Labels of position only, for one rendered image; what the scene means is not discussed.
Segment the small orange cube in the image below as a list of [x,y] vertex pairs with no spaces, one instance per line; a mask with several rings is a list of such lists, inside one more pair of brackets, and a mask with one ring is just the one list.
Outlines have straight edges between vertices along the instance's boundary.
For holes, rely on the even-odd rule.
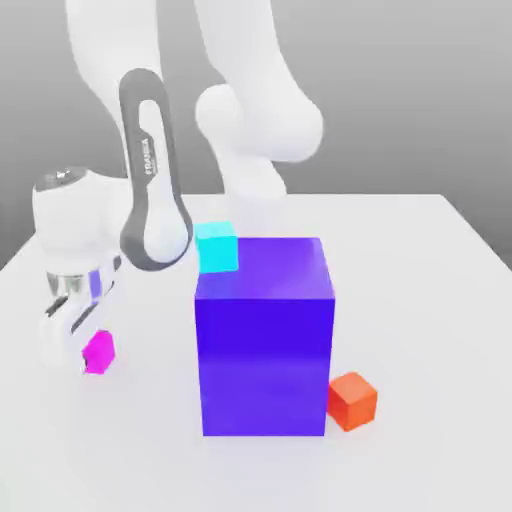
[[377,390],[357,372],[333,379],[328,389],[328,415],[345,431],[374,420]]

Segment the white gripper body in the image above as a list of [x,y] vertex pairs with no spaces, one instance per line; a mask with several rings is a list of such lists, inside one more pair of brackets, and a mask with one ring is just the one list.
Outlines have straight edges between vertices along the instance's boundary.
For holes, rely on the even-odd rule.
[[100,330],[107,331],[100,301],[57,297],[39,324],[42,361],[60,373],[86,373],[82,350]]

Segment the large purple box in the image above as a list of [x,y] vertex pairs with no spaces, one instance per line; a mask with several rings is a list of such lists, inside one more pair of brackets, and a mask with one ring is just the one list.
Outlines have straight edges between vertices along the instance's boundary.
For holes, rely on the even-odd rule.
[[195,292],[206,436],[325,432],[335,293],[317,237],[242,238]]

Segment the small magenta cube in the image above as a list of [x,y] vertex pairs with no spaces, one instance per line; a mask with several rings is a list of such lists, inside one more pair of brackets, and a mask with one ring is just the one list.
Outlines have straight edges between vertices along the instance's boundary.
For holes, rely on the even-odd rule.
[[82,357],[86,373],[104,374],[115,358],[112,334],[106,330],[97,331],[82,350]]

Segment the small cyan cube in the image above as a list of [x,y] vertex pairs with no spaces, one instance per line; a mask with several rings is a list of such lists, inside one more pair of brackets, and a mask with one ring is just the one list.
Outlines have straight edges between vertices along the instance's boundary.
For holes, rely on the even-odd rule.
[[194,240],[201,274],[232,272],[239,268],[238,238],[230,222],[195,224]]

